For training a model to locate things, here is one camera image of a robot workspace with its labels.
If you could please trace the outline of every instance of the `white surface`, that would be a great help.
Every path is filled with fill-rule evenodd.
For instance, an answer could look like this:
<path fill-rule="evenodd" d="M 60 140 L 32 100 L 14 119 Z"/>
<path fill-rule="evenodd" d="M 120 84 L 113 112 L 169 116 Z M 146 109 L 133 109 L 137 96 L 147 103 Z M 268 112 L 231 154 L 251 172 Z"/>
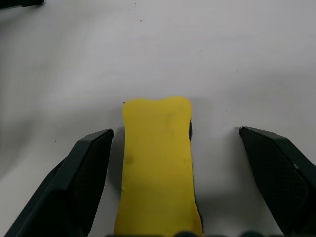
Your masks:
<path fill-rule="evenodd" d="M 316 162 L 315 11 L 308 0 L 47 0 L 0 11 L 0 236 L 78 139 L 117 133 L 123 101 L 168 95 L 192 101 L 205 232 L 279 233 L 235 127 L 286 136 Z M 91 237 L 113 231 L 122 135 Z"/>

